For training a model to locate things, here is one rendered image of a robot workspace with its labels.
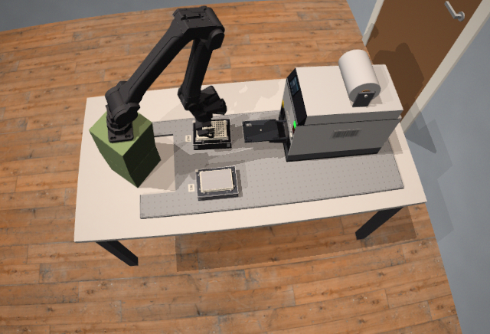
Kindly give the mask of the black rectangular frame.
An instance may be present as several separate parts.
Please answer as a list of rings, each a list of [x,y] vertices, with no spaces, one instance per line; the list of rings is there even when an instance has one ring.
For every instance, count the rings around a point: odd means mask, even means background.
[[[203,149],[230,149],[231,148],[231,132],[230,132],[230,119],[219,119],[211,121],[226,120],[227,124],[227,139],[218,140],[204,140],[197,141],[197,130],[195,129],[195,120],[193,120],[193,146],[194,150]]]

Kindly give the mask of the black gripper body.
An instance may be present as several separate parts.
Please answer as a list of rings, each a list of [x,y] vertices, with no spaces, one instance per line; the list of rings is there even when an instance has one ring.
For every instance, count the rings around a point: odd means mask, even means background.
[[[204,135],[204,134],[208,134],[209,131],[208,129],[203,129],[204,127],[211,127],[211,121],[208,121],[208,122],[205,122],[203,123],[200,118],[198,117],[199,115],[201,115],[202,113],[204,112],[204,109],[201,113],[199,113],[198,115],[193,115],[194,118],[195,118],[195,128],[196,130],[198,131],[198,136],[201,136],[201,135]]]

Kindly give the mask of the white cylinder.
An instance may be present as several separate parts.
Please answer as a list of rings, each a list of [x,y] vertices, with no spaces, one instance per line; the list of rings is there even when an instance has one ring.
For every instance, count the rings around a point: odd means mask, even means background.
[[[358,92],[363,90],[375,92],[372,100],[381,92],[381,86],[366,51],[346,52],[339,58],[338,66],[350,101],[354,102]]]

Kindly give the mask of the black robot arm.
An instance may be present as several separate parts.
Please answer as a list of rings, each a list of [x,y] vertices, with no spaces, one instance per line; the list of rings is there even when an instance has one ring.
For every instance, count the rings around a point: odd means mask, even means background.
[[[134,139],[131,124],[138,116],[142,97],[180,50],[192,40],[185,78],[178,88],[178,98],[185,110],[193,115],[198,115],[204,109],[198,116],[203,123],[211,121],[211,114],[225,115],[227,112],[224,99],[219,97],[213,86],[201,90],[212,51],[222,45],[224,26],[213,9],[205,5],[178,8],[172,15],[174,19],[170,27],[135,73],[127,81],[119,81],[105,94],[109,104],[105,106],[110,143]]]

